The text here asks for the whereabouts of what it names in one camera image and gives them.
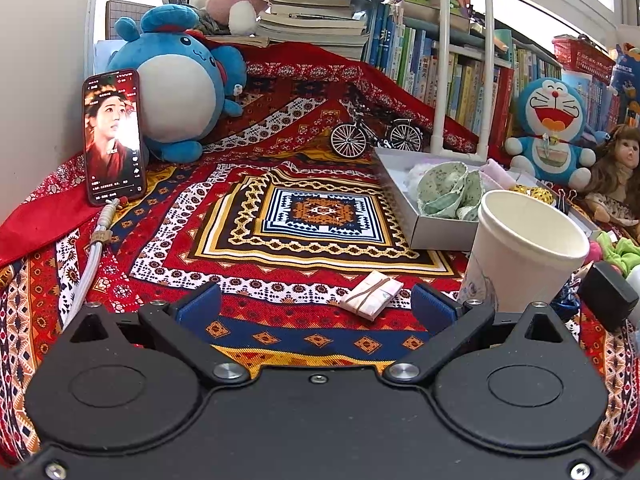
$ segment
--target white paper cup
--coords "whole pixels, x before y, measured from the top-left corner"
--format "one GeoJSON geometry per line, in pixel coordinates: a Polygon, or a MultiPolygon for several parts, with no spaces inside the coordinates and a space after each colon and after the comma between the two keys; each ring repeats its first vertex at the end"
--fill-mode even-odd
{"type": "Polygon", "coordinates": [[[478,220],[460,303],[477,298],[499,312],[549,303],[589,252],[587,237],[567,215],[522,193],[489,191],[478,220]]]}

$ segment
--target binder clip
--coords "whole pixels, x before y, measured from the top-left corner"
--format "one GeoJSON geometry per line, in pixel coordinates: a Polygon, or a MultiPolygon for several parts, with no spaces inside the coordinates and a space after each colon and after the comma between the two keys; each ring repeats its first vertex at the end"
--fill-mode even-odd
{"type": "Polygon", "coordinates": [[[569,214],[571,210],[571,200],[575,199],[578,196],[578,192],[575,189],[569,190],[569,194],[564,191],[564,189],[560,189],[558,191],[558,203],[556,203],[556,209],[559,209],[565,215],[569,214]]]}

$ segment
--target white wall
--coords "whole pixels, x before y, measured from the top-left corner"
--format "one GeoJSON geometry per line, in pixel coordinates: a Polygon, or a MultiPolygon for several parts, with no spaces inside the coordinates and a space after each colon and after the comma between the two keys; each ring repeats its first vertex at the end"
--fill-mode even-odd
{"type": "Polygon", "coordinates": [[[89,8],[90,0],[0,0],[0,222],[81,149],[89,8]]]}

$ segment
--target bicycle wheel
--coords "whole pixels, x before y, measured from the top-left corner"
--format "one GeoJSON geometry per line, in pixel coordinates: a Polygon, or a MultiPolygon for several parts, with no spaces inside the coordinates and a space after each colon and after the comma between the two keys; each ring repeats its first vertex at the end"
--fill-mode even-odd
{"type": "Polygon", "coordinates": [[[355,124],[339,124],[331,130],[331,149],[344,158],[359,158],[367,149],[367,137],[355,124]]]}
{"type": "Polygon", "coordinates": [[[388,139],[395,150],[419,152],[422,149],[422,132],[412,124],[395,124],[389,131],[388,139]]]}

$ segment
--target blue gripper pad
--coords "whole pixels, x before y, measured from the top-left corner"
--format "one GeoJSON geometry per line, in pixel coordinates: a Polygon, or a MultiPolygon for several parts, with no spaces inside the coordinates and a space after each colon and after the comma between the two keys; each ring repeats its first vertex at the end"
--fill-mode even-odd
{"type": "Polygon", "coordinates": [[[172,304],[172,312],[178,324],[209,344],[207,326],[218,318],[221,304],[220,287],[209,282],[172,304]]]}
{"type": "Polygon", "coordinates": [[[461,304],[426,283],[414,285],[411,289],[411,310],[431,337],[464,314],[461,304]]]}

